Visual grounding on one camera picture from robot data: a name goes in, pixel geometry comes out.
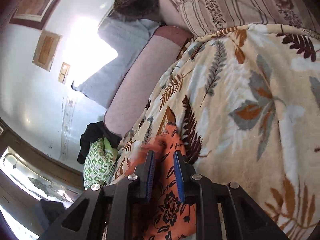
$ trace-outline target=metal bolt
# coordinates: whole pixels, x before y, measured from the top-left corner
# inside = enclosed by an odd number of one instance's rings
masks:
[[[98,184],[98,183],[95,183],[95,184],[91,185],[91,189],[93,191],[99,190],[100,188],[101,188],[101,185]]]
[[[138,178],[138,175],[136,175],[136,174],[130,174],[128,176],[128,180],[136,180],[137,178]]]
[[[194,180],[201,180],[202,179],[202,176],[200,175],[200,174],[193,174],[192,176],[191,176],[191,178],[193,178]]]
[[[236,182],[230,182],[230,183],[229,183],[229,186],[230,186],[231,188],[233,188],[233,189],[239,188],[239,184],[236,183]]]

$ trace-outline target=green patterned fabric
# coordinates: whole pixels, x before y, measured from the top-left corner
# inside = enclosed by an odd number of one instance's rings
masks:
[[[84,188],[103,183],[108,179],[116,163],[118,151],[113,149],[107,138],[100,138],[90,144],[89,153],[84,161]]]

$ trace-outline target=white wall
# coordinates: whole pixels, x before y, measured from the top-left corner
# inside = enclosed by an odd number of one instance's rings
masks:
[[[62,35],[50,72],[32,63],[39,30],[9,24],[0,36],[0,117],[32,146],[80,171],[80,135],[87,124],[102,120],[106,109],[76,93],[66,158],[60,158],[62,121],[68,95],[75,96],[72,80],[110,61],[110,48],[95,33],[112,3],[60,0],[45,26]],[[71,65],[65,85],[57,81],[63,62]]]

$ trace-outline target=framed picture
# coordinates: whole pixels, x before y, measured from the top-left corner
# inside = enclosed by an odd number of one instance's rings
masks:
[[[22,0],[10,23],[42,30],[59,0]]]
[[[32,63],[50,71],[60,38],[61,36],[58,34],[42,31],[33,55]]]

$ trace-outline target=orange fabric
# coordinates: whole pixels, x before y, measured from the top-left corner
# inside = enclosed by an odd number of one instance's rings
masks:
[[[132,165],[143,163],[148,150],[156,153],[157,165],[150,203],[134,209],[133,235],[135,240],[179,240],[196,232],[196,205],[183,205],[173,167],[173,153],[185,148],[177,127],[168,123],[163,135],[157,135],[153,144],[141,147],[138,159]]]

